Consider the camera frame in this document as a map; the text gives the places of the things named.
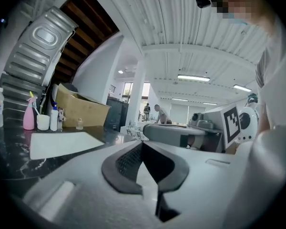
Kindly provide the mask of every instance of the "ceiling light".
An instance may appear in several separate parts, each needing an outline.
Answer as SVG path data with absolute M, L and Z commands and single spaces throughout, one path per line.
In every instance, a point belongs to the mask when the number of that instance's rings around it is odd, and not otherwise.
M 203 82 L 208 82 L 210 80 L 209 77 L 185 75 L 185 74 L 179 74 L 178 79 L 196 80 L 196 81 L 203 81 Z
M 239 89 L 239 90 L 246 91 L 246 92 L 252 92 L 252 90 L 251 90 L 251 89 L 249 89 L 249 88 L 245 88 L 245 87 L 243 87 L 243 86 L 234 85 L 233 87 L 234 87 L 234 88 L 237 88 L 237 89 Z
M 180 98 L 172 98 L 172 100 L 188 101 L 187 99 L 180 99 Z
M 217 104 L 213 104 L 213 103 L 203 103 L 203 104 L 208 104 L 208 105 L 217 105 Z

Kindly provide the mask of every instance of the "person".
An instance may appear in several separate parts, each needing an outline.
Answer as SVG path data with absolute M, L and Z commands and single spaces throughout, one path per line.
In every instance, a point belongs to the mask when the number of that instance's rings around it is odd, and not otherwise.
M 146 106 L 144 107 L 144 114 L 145 114 L 145 120 L 148 121 L 149 119 L 149 113 L 151 111 L 151 108 L 149 106 L 149 103 L 146 104 Z
M 155 109 L 155 111 L 159 112 L 156 124 L 159 122 L 159 120 L 160 120 L 161 124 L 171 124 L 172 123 L 172 121 L 171 121 L 169 115 L 167 114 L 167 112 L 165 111 L 165 109 L 160 108 L 160 106 L 157 104 L 154 106 L 154 109 Z
M 265 85 L 280 69 L 286 69 L 286 29 L 266 0 L 211 0 L 217 12 L 231 15 L 235 19 L 258 25 L 269 35 L 266 49 L 256 68 L 260 120 L 256 136 L 265 130 L 280 125 L 281 119 L 275 116 L 263 100 L 261 92 Z

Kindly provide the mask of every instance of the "spray bottle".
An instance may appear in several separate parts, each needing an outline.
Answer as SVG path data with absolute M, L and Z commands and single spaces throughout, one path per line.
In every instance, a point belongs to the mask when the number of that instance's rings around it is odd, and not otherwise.
M 23 117 L 23 129 L 33 130 L 35 127 L 33 103 L 36 101 L 36 99 L 37 97 L 31 97 L 28 99 L 29 104 L 24 112 L 24 117 Z

